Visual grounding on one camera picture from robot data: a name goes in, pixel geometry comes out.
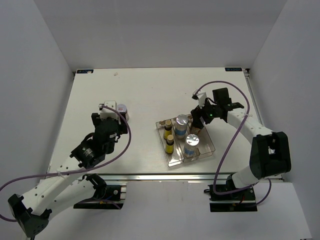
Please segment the brown spice jar white lid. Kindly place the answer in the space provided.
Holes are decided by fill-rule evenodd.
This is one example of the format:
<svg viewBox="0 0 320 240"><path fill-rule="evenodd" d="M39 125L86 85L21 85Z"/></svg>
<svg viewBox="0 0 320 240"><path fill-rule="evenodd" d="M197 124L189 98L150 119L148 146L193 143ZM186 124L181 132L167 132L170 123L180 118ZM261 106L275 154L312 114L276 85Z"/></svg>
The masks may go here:
<svg viewBox="0 0 320 240"><path fill-rule="evenodd" d="M191 134L198 135L201 132L201 130L202 130L201 128L198 128L196 126L193 126L193 125L190 126L190 133Z"/></svg>

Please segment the blue label sesame shaker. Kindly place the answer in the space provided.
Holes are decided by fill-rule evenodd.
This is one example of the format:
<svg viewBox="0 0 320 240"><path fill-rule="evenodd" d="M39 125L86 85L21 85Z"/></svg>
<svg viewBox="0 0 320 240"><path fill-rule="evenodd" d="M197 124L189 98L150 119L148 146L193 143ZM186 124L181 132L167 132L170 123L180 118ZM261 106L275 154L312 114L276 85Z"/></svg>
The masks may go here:
<svg viewBox="0 0 320 240"><path fill-rule="evenodd" d="M185 139L183 147L183 155L187 159L192 158L195 155L200 139L196 134L189 134Z"/></svg>
<svg viewBox="0 0 320 240"><path fill-rule="evenodd" d="M188 128L188 123L189 118L184 114L180 114L175 118L174 132L178 139L183 139L185 137Z"/></svg>

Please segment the yellow label sauce bottle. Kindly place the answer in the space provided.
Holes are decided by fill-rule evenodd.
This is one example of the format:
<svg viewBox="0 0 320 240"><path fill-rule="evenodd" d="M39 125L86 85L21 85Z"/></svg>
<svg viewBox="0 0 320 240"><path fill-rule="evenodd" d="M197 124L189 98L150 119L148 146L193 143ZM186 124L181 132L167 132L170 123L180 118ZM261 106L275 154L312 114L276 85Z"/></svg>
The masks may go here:
<svg viewBox="0 0 320 240"><path fill-rule="evenodd" d="M167 119L164 124L163 138L166 140L172 134L172 121Z"/></svg>

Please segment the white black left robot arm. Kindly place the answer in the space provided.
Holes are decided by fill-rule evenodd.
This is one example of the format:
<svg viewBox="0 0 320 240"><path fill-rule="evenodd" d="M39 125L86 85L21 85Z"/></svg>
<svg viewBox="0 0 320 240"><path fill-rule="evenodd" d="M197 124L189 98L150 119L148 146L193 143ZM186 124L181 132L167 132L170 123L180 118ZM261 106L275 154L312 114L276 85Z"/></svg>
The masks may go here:
<svg viewBox="0 0 320 240"><path fill-rule="evenodd" d="M49 173L31 190L13 194L8 205L14 221L27 238L34 239L58 213L83 201L101 200L109 188L92 170L102 167L106 155L114 151L123 134L131 130L123 113L93 113L94 132L71 151L55 172Z"/></svg>

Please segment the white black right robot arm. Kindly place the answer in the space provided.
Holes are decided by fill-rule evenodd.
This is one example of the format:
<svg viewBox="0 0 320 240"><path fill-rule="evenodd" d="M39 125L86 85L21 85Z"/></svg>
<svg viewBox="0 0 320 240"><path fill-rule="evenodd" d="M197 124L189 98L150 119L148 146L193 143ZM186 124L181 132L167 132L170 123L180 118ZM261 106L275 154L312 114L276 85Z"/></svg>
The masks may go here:
<svg viewBox="0 0 320 240"><path fill-rule="evenodd" d="M260 124L250 115L249 106L232 101L226 87L215 89L212 93L213 100L200 90L193 93L192 98L198 101L198 105L191 111L192 128L202 130L216 118L236 128L223 158L226 158L238 134L242 134L251 145L248 166L229 175L221 191L214 183L213 193L236 200L244 190L260 180L290 172L292 163L288 136L283 131L276 132Z"/></svg>

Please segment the clear acrylic three-compartment organizer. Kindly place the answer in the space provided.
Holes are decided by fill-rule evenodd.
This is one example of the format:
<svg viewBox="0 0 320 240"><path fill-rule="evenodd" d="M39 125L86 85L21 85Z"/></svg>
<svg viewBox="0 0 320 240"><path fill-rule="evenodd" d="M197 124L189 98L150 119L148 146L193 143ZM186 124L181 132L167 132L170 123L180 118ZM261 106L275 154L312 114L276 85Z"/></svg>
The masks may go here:
<svg viewBox="0 0 320 240"><path fill-rule="evenodd" d="M167 140L164 138L165 132L168 132L165 130L166 127L166 121L167 120L161 120L155 123L156 129L158 131L158 135L160 138L160 142L162 144L164 155L167 161L167 165L169 167L177 166L184 163L189 163L192 161L204 159L207 157L210 157L213 152L216 150L214 147L214 144L211 140L211 137L207 131L207 129L204 127L202 130L197 132L195 135L199 138L199 143L195 147L193 155L187 154L185 151L185 146L187 144L186 138L188 135L192 134L192 122L193 117L191 114L186 115L188 118L188 124L186 127L186 132L182 138L180 136L176 135L176 120L178 117L171 118L171 134L173 136L173 152L169 153L167 152Z"/></svg>

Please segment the blue table corner sticker right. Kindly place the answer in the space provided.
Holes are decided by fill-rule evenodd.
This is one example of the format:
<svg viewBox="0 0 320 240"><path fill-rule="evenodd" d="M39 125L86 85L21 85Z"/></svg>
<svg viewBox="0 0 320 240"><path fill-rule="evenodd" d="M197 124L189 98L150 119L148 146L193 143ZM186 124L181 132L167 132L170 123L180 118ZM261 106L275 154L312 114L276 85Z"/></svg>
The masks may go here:
<svg viewBox="0 0 320 240"><path fill-rule="evenodd" d="M241 67L225 67L226 72L242 72L243 69Z"/></svg>

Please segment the blue table corner sticker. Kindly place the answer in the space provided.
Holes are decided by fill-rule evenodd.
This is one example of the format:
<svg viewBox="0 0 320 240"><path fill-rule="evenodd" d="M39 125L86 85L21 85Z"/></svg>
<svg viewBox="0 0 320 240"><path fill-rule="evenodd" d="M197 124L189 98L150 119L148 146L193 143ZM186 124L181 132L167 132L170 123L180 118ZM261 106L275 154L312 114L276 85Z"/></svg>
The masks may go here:
<svg viewBox="0 0 320 240"><path fill-rule="evenodd" d="M226 72L242 72L243 69L241 67L225 67Z"/></svg>
<svg viewBox="0 0 320 240"><path fill-rule="evenodd" d="M76 74L92 74L93 72L93 69L78 69Z"/></svg>

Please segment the blue table corner sticker left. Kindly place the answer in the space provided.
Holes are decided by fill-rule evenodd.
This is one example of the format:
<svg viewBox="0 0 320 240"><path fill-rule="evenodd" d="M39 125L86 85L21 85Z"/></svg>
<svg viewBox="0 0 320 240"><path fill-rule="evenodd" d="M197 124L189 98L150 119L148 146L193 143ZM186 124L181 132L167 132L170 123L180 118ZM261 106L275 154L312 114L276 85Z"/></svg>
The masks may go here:
<svg viewBox="0 0 320 240"><path fill-rule="evenodd" d="M92 74L93 72L93 69L78 69L76 74Z"/></svg>

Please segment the aluminium table front rail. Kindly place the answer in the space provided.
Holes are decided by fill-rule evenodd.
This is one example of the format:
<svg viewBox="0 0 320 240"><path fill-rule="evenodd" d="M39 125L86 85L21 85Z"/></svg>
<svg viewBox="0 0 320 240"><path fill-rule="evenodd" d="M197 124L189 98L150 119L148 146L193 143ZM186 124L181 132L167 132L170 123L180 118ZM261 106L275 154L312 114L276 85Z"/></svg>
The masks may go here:
<svg viewBox="0 0 320 240"><path fill-rule="evenodd" d="M107 182L110 181L213 181L215 178L214 173L128 173L128 174L115 174L115 173L99 173L102 179Z"/></svg>

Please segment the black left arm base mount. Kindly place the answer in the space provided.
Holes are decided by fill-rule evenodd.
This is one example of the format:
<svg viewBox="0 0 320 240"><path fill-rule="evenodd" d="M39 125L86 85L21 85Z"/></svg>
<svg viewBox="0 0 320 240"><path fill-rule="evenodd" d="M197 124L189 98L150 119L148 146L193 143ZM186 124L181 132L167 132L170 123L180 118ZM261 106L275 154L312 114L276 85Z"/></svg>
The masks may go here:
<svg viewBox="0 0 320 240"><path fill-rule="evenodd" d="M89 181L93 185L94 194L76 203L74 209L85 210L121 210L126 199L127 185L124 183L106 182L98 174L85 174L81 180Z"/></svg>

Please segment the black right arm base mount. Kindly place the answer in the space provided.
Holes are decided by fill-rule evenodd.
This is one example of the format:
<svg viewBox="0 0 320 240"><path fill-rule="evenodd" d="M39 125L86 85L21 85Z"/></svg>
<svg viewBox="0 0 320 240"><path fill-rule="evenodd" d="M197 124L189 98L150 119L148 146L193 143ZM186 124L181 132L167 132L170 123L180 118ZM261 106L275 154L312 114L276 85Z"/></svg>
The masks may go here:
<svg viewBox="0 0 320 240"><path fill-rule="evenodd" d="M218 195L213 191L213 185L203 191L209 196L211 213L241 213L257 212L256 196L252 188L232 194Z"/></svg>

